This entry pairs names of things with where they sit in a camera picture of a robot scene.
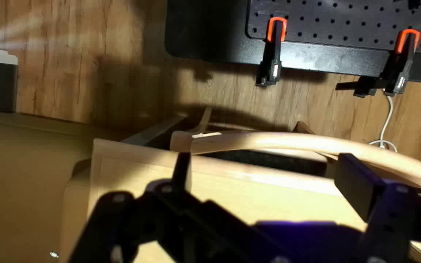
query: curved wooden piece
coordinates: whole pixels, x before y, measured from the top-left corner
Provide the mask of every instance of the curved wooden piece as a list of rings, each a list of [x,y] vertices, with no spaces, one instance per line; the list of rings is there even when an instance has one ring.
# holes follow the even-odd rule
[[[339,155],[352,153],[358,159],[398,171],[405,179],[421,185],[421,161],[359,142],[302,133],[250,132],[223,134],[190,140],[192,154],[251,149],[297,149]]]

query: light wood panel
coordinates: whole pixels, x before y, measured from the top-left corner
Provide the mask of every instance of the light wood panel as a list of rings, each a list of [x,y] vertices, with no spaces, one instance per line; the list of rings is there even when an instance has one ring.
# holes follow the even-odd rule
[[[0,48],[19,57],[18,111],[137,131],[173,113],[259,130],[306,122],[319,135],[367,143],[387,115],[381,94],[334,91],[355,77],[284,70],[268,88],[257,68],[173,58],[165,0],[0,0]],[[421,83],[393,98],[386,138],[421,160]]]

